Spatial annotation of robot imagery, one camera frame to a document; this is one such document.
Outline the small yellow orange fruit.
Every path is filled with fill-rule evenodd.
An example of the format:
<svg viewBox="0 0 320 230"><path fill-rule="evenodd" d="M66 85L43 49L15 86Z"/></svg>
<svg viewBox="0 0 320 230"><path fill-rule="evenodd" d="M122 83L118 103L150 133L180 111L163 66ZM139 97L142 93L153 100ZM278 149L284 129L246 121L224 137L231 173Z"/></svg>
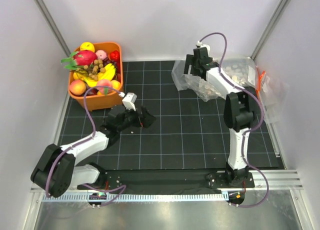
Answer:
<svg viewBox="0 0 320 230"><path fill-rule="evenodd" d="M116 90L120 90L121 89L121 83L117 80L112 80L111 81L112 87Z"/></svg>

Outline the pink peach with leaf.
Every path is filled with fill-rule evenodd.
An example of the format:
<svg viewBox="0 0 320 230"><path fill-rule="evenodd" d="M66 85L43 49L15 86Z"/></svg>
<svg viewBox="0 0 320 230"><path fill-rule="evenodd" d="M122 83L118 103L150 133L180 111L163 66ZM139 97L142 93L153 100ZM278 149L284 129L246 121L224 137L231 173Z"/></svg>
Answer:
<svg viewBox="0 0 320 230"><path fill-rule="evenodd" d="M99 95L107 95L110 92L110 88L113 88L113 85L108 79L101 79L96 84Z"/></svg>

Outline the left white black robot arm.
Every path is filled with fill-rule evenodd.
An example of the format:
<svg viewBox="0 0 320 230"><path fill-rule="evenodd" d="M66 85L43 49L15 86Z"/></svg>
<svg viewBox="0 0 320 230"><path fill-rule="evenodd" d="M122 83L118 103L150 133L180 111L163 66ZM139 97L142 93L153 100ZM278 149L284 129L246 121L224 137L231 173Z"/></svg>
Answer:
<svg viewBox="0 0 320 230"><path fill-rule="evenodd" d="M70 144L48 145L31 173L30 180L45 190L48 197L54 198L80 185L101 190L108 181L107 171L96 163L82 166L78 166L78 163L113 146L123 130L130 127L149 128L155 121L156 117L144 106L140 110L133 110L116 105L94 133Z"/></svg>

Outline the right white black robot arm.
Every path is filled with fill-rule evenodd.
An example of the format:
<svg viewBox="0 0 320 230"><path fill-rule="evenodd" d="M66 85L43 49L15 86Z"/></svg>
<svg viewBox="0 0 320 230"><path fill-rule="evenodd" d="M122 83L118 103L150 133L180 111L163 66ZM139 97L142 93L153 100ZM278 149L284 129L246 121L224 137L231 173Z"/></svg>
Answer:
<svg viewBox="0 0 320 230"><path fill-rule="evenodd" d="M214 62L205 46L194 48L193 54L186 56L184 73L200 77L215 87L225 100L223 119L229 128L230 150L225 172L219 173L216 180L220 180L223 186L241 188L250 178L247 152L250 130L257 116L255 100L221 69L219 63Z"/></svg>

